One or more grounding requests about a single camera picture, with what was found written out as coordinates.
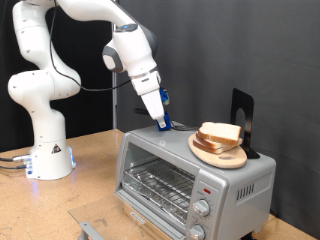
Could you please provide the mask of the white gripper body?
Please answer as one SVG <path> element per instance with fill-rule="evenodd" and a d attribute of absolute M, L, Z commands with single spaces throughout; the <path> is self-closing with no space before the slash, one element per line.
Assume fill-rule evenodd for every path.
<path fill-rule="evenodd" d="M 141 98 L 150 117 L 153 120 L 158 120 L 164 117 L 164 108 L 162 105 L 160 92 L 158 90 L 143 94 Z"/>

